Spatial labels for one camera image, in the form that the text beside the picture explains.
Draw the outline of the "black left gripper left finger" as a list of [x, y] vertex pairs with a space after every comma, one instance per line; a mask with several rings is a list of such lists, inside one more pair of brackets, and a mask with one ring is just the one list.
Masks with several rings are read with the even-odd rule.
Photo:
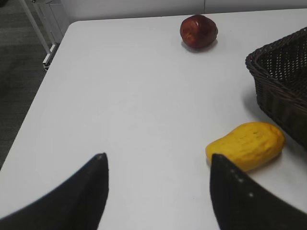
[[108, 159], [93, 156], [57, 188], [0, 220], [2, 230], [96, 230], [109, 191]]

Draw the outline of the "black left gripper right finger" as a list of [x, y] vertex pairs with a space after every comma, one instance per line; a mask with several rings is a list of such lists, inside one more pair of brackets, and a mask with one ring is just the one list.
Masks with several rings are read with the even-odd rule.
[[213, 211], [222, 230], [305, 230], [307, 215], [281, 200], [222, 154], [210, 172]]

